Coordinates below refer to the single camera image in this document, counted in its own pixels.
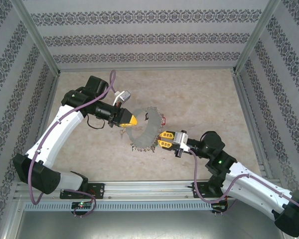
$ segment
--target patterned wallpaper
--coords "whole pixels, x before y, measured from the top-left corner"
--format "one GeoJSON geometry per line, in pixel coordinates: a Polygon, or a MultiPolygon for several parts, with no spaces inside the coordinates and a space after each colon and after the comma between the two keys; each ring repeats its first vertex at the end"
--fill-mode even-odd
{"type": "Polygon", "coordinates": [[[33,145],[54,76],[9,0],[0,0],[0,230],[15,190],[12,157],[33,145]]]}
{"type": "Polygon", "coordinates": [[[241,78],[271,172],[299,189],[299,0],[283,0],[241,78]]]}
{"type": "Polygon", "coordinates": [[[26,0],[61,70],[235,66],[268,0],[26,0]]]}

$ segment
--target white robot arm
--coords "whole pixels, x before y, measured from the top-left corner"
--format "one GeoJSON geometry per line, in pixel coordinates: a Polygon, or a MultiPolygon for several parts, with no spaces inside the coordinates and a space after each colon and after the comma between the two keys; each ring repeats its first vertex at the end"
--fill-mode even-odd
{"type": "Polygon", "coordinates": [[[50,194],[56,189],[85,192],[88,184],[86,177],[75,172],[56,172],[51,168],[64,142],[87,114],[106,120],[110,127],[114,125],[127,127],[137,124],[136,118],[128,110],[121,108],[121,105],[131,96],[128,91],[116,92],[113,105],[95,101],[74,111],[75,108],[105,94],[104,91],[108,91],[108,88],[107,82],[91,76],[85,87],[65,94],[56,117],[38,142],[25,155],[17,154],[13,158],[13,164],[22,182],[28,183],[28,175],[32,174],[32,186],[45,194],[50,194]],[[31,162],[34,165],[29,173],[31,162]]]}
{"type": "Polygon", "coordinates": [[[247,169],[223,148],[225,144],[214,131],[206,132],[200,141],[188,138],[185,131],[165,131],[158,143],[163,149],[174,150],[176,157],[191,153],[195,158],[195,194],[207,203],[218,203],[226,196],[236,198],[263,212],[275,225],[288,235],[299,236],[299,190],[291,192],[258,176],[247,169]],[[197,157],[209,159],[206,167],[213,176],[198,186],[197,157]],[[201,194],[219,198],[206,200],[201,194]]]}

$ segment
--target black mounting plate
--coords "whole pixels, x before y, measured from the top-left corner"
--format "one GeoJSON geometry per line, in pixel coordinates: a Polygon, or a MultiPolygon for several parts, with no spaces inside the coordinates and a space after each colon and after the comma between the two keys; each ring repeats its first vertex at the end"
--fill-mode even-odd
{"type": "Polygon", "coordinates": [[[212,210],[212,213],[219,213],[219,211],[221,212],[225,212],[227,211],[228,209],[228,201],[227,200],[224,200],[224,201],[220,201],[218,203],[213,203],[212,204],[212,208],[214,209],[217,209],[217,211],[215,210],[212,210]]]}
{"type": "MultiPolygon", "coordinates": [[[[89,183],[88,190],[86,192],[92,194],[96,199],[103,199],[104,189],[104,183],[89,183]]],[[[60,199],[91,199],[91,197],[80,193],[67,192],[66,190],[62,192],[61,190],[60,199]]]]}
{"type": "MultiPolygon", "coordinates": [[[[222,193],[212,193],[208,190],[208,182],[197,182],[197,187],[200,192],[200,194],[203,196],[203,198],[219,198],[223,194],[222,193]]],[[[194,198],[199,198],[197,193],[194,191],[195,186],[194,183],[191,184],[191,188],[193,189],[193,196],[194,198]]]]}

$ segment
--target marble floor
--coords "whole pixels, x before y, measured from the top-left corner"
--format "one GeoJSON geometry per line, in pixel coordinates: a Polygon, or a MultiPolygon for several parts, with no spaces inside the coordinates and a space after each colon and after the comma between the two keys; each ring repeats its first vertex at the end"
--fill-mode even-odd
{"type": "MultiPolygon", "coordinates": [[[[64,94],[85,86],[93,75],[108,81],[110,72],[61,73],[49,122],[56,116],[64,94]]],[[[186,130],[190,138],[214,130],[226,144],[225,151],[260,175],[242,109],[229,70],[118,71],[114,87],[128,90],[132,96],[123,107],[133,112],[148,106],[157,107],[166,117],[164,130],[186,130]]],[[[114,94],[103,100],[111,104],[114,94]]],[[[53,169],[76,171],[93,181],[192,180],[194,160],[182,158],[157,147],[153,152],[133,151],[120,128],[106,124],[102,130],[87,126],[84,119],[69,136],[53,169]]],[[[134,131],[141,131],[143,118],[134,131]]],[[[101,120],[90,117],[90,124],[101,120]]],[[[198,178],[209,179],[206,159],[200,159],[198,178]]]]}

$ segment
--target purple cable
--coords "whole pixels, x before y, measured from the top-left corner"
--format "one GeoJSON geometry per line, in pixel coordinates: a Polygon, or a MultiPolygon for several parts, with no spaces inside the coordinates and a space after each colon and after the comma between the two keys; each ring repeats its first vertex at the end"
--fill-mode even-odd
{"type": "Polygon", "coordinates": [[[33,196],[32,181],[31,181],[31,179],[32,179],[32,170],[33,170],[33,166],[34,166],[35,160],[36,160],[36,158],[37,158],[37,156],[38,156],[38,154],[39,154],[39,151],[42,149],[42,146],[43,146],[44,142],[46,141],[46,139],[48,138],[49,134],[50,134],[50,133],[52,132],[52,130],[53,130],[59,123],[61,123],[61,121],[62,121],[65,117],[67,117],[69,114],[71,114],[71,113],[73,113],[73,112],[76,112],[76,111],[78,111],[78,110],[80,110],[80,109],[82,109],[82,108],[84,108],[84,107],[86,107],[86,106],[88,106],[88,105],[90,105],[90,104],[93,104],[94,102],[96,102],[96,101],[98,101],[99,99],[101,99],[104,95],[106,95],[106,94],[109,92],[109,90],[113,87],[113,84],[114,84],[114,82],[115,82],[115,78],[116,78],[116,71],[115,71],[115,70],[112,70],[111,73],[110,73],[110,85],[109,85],[109,87],[105,90],[105,92],[103,92],[100,96],[98,96],[98,97],[95,98],[94,100],[92,100],[92,101],[90,101],[90,102],[88,102],[88,103],[85,103],[85,104],[83,104],[83,105],[81,105],[81,106],[78,106],[77,108],[74,108],[74,109],[70,110],[69,112],[65,113],[61,118],[59,118],[59,121],[56,121],[56,122],[55,122],[55,123],[48,129],[48,131],[47,131],[46,134],[44,135],[43,139],[41,140],[41,142],[40,142],[38,148],[36,149],[36,152],[35,152],[35,154],[34,154],[32,160],[31,160],[30,167],[29,167],[29,173],[28,173],[29,195],[30,195],[31,202],[32,202],[34,205],[37,205],[37,204],[40,202],[40,200],[41,200],[41,198],[42,198],[42,196],[43,196],[43,193],[41,193],[40,196],[39,196],[39,198],[38,198],[38,200],[35,201],[34,196],[33,196]]]}
{"type": "MultiPolygon", "coordinates": [[[[112,75],[114,75],[113,78],[115,79],[116,78],[116,71],[115,70],[111,71],[111,73],[110,73],[110,84],[112,83],[112,75]]],[[[112,84],[111,88],[112,88],[112,91],[115,94],[116,91],[114,90],[113,84],[112,84]]]]}
{"type": "Polygon", "coordinates": [[[196,190],[196,193],[197,193],[197,196],[204,202],[206,203],[210,203],[210,204],[213,204],[213,203],[218,203],[219,201],[223,200],[229,193],[230,189],[232,188],[232,186],[234,185],[234,183],[240,179],[240,178],[243,178],[243,177],[248,177],[248,178],[252,178],[254,180],[256,180],[257,182],[259,182],[260,184],[264,185],[265,187],[269,188],[270,190],[272,190],[273,192],[277,193],[280,197],[282,198],[285,198],[287,199],[288,201],[292,202],[293,204],[295,204],[296,206],[299,207],[299,203],[297,203],[295,200],[287,197],[286,195],[284,195],[283,193],[279,192],[278,190],[276,190],[275,188],[269,186],[267,183],[264,183],[263,181],[261,181],[260,179],[254,177],[253,175],[250,175],[250,174],[241,174],[241,175],[238,175],[236,178],[234,178],[234,180],[231,182],[231,184],[229,185],[228,189],[226,190],[226,192],[223,194],[223,196],[221,196],[220,198],[216,199],[216,200],[206,200],[204,199],[201,194],[199,193],[199,190],[198,190],[198,186],[197,186],[197,168],[198,168],[198,160],[197,160],[197,156],[196,154],[192,151],[192,150],[189,150],[188,151],[189,153],[191,153],[193,156],[194,156],[194,159],[195,159],[195,170],[194,170],[194,187],[195,187],[195,190],[196,190]]]}
{"type": "Polygon", "coordinates": [[[80,192],[80,191],[76,191],[76,190],[72,190],[72,189],[65,189],[65,191],[67,191],[67,192],[71,192],[71,193],[80,193],[80,194],[84,194],[84,195],[86,195],[86,196],[91,197],[91,198],[94,200],[93,208],[92,208],[90,211],[88,211],[86,214],[84,214],[84,215],[80,215],[80,216],[79,216],[79,215],[75,214],[76,210],[78,209],[78,208],[75,208],[74,211],[73,211],[73,215],[74,215],[75,217],[77,217],[77,216],[80,217],[80,218],[86,217],[87,215],[91,214],[91,213],[96,209],[96,199],[95,199],[95,197],[94,197],[92,194],[85,193],[85,192],[80,192]]]}

